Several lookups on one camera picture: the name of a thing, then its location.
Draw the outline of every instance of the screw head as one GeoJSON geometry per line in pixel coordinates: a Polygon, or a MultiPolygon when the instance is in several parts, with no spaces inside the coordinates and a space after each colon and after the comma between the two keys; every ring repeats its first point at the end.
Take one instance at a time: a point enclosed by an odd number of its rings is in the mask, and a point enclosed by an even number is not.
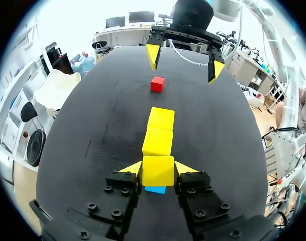
{"type": "Polygon", "coordinates": [[[221,206],[220,206],[220,208],[221,208],[222,210],[228,210],[229,207],[230,207],[230,206],[229,206],[227,203],[222,203],[221,206]]]}
{"type": "Polygon", "coordinates": [[[113,218],[121,218],[122,217],[122,212],[118,209],[113,210],[111,214],[112,214],[113,218]]]}
{"type": "Polygon", "coordinates": [[[201,219],[201,218],[204,218],[206,215],[205,211],[204,210],[198,210],[195,212],[194,214],[194,217],[197,218],[197,219],[201,219]]]}
{"type": "Polygon", "coordinates": [[[189,193],[189,194],[195,194],[195,193],[196,193],[196,190],[193,189],[193,188],[191,188],[191,189],[189,189],[189,190],[187,191],[187,193],[189,193]]]}
{"type": "Polygon", "coordinates": [[[123,188],[123,189],[122,189],[122,195],[123,195],[123,196],[129,195],[129,190],[128,190],[127,188],[123,188]]]}
{"type": "Polygon", "coordinates": [[[213,191],[213,188],[211,186],[206,186],[205,187],[205,190],[206,191],[209,191],[209,192],[212,192],[213,191]]]}
{"type": "Polygon", "coordinates": [[[242,235],[242,231],[241,231],[241,229],[236,228],[236,229],[232,230],[229,235],[232,238],[239,238],[242,235]]]}
{"type": "Polygon", "coordinates": [[[90,203],[87,205],[87,207],[88,207],[88,210],[91,211],[91,212],[97,210],[97,206],[96,206],[96,204],[93,203],[93,202],[90,202],[90,203]]]}
{"type": "Polygon", "coordinates": [[[90,238],[90,233],[86,230],[80,231],[78,234],[78,238],[81,240],[88,240],[90,238]]]}
{"type": "Polygon", "coordinates": [[[111,192],[113,192],[113,188],[112,188],[111,186],[106,186],[106,187],[104,188],[104,191],[105,191],[106,193],[111,193],[111,192]]]}

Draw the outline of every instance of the black chair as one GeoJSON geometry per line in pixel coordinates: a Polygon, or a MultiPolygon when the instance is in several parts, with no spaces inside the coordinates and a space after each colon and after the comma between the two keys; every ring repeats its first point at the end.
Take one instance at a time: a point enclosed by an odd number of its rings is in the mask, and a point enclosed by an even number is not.
{"type": "Polygon", "coordinates": [[[27,102],[24,107],[21,110],[21,119],[23,122],[28,122],[31,119],[37,117],[37,113],[35,108],[33,107],[31,102],[27,102]]]}
{"type": "Polygon", "coordinates": [[[28,164],[37,167],[42,156],[46,140],[46,134],[43,130],[37,129],[30,136],[27,144],[27,161],[28,164]]]}
{"type": "Polygon", "coordinates": [[[96,49],[96,54],[103,54],[105,56],[111,50],[111,47],[106,45],[106,41],[97,41],[92,44],[92,47],[93,49],[96,49]]]}

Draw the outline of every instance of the person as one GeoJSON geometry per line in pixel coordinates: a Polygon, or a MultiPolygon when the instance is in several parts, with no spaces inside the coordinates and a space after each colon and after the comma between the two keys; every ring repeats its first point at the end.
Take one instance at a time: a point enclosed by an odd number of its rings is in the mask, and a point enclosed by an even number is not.
{"type": "MultiPolygon", "coordinates": [[[[275,121],[277,128],[281,124],[283,115],[283,102],[279,102],[275,108],[275,121]]],[[[299,114],[298,114],[298,128],[300,132],[306,132],[306,89],[299,89],[299,114]]]]}

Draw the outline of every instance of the plastic bottle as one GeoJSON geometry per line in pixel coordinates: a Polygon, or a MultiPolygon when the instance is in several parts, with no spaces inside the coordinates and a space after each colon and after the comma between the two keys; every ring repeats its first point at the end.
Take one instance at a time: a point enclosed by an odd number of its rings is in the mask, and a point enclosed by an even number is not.
{"type": "Polygon", "coordinates": [[[83,62],[84,72],[87,74],[95,65],[95,58],[88,57],[88,54],[85,54],[85,60],[83,62]]]}
{"type": "Polygon", "coordinates": [[[82,53],[82,56],[79,58],[78,62],[83,63],[85,60],[85,52],[82,53]]]}
{"type": "Polygon", "coordinates": [[[80,62],[75,62],[75,60],[73,60],[72,68],[73,68],[74,73],[78,72],[81,75],[81,78],[85,76],[82,64],[80,62]]]}

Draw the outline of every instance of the black table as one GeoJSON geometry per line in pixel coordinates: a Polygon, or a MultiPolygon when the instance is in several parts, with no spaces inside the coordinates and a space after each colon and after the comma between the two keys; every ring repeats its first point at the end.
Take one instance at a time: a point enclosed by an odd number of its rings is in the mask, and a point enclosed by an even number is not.
{"type": "MultiPolygon", "coordinates": [[[[76,86],[47,136],[37,176],[40,206],[53,218],[68,207],[85,210],[112,170],[142,160],[150,110],[159,107],[175,111],[175,160],[206,170],[231,217],[264,214],[266,162],[255,118],[227,69],[212,85],[207,76],[207,67],[171,48],[162,48],[156,72],[145,46],[112,51],[76,86]],[[150,91],[154,76],[166,78],[161,94],[150,91]]],[[[172,187],[164,195],[143,192],[125,240],[191,240],[172,187]]]]}

